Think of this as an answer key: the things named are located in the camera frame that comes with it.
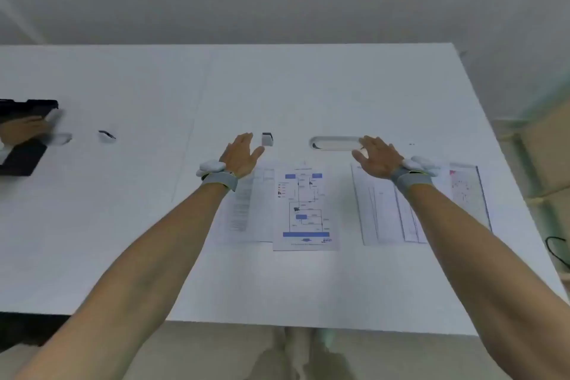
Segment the gray wrist strap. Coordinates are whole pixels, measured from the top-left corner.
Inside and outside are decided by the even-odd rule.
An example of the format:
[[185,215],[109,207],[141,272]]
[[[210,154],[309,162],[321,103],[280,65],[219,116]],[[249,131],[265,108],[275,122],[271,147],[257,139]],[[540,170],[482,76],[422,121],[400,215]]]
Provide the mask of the gray wrist strap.
[[402,194],[405,194],[410,186],[422,183],[425,185],[432,185],[431,176],[419,171],[409,170],[405,167],[396,168],[390,175],[390,179],[394,182],[396,188]]

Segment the white table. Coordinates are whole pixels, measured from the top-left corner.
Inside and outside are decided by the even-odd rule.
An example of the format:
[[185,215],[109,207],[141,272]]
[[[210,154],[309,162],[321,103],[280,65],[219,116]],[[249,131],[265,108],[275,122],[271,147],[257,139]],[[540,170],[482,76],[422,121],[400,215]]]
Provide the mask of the white table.
[[265,158],[334,176],[340,250],[209,246],[169,319],[475,333],[428,246],[363,246],[352,158],[312,151],[314,135],[381,135],[404,155],[480,165],[495,233],[566,298],[452,45],[4,47],[0,90],[59,99],[74,134],[0,184],[0,311],[72,313],[196,188],[198,163],[247,131],[273,133]]

